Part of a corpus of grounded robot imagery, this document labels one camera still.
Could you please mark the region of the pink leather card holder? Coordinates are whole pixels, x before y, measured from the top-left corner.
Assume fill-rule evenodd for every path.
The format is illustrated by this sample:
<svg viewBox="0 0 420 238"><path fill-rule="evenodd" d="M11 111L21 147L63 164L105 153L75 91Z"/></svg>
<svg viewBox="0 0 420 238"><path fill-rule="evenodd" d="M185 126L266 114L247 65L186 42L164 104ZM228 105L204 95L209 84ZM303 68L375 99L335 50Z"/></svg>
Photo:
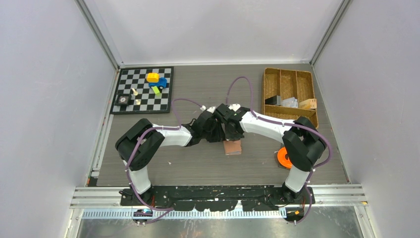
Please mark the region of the pink leather card holder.
<svg viewBox="0 0 420 238"><path fill-rule="evenodd" d="M226 156L242 154L241 140L225 140L223 141L223 146Z"/></svg>

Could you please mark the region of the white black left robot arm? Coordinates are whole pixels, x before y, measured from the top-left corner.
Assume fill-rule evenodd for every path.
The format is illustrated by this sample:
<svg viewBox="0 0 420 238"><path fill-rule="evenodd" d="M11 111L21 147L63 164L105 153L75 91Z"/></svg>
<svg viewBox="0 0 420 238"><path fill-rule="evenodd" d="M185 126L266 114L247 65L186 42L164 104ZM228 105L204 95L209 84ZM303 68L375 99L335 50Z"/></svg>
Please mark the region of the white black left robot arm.
<svg viewBox="0 0 420 238"><path fill-rule="evenodd" d="M215 107L204 110L190 123L179 126L162 126L152 124L148 119L139 120L115 144L125 165L133 199L140 205L147 205L151 201L152 184L147 165L159 148L191 147L202 140L221 142L226 138L226 122L225 116Z"/></svg>

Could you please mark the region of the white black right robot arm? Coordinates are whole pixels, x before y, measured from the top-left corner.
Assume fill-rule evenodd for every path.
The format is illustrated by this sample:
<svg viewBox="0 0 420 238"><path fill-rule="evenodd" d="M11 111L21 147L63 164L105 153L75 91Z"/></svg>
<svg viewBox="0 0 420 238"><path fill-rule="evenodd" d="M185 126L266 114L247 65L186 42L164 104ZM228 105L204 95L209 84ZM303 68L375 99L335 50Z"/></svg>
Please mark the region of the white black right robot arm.
<svg viewBox="0 0 420 238"><path fill-rule="evenodd" d="M292 166L282 184L280 197L292 204L302 198L302 190L306 188L317 160L328 146L325 137L308 118L278 119L249 108L226 104L219 105L213 115L224 125L228 140L239 140L244 133L254 133L283 144Z"/></svg>

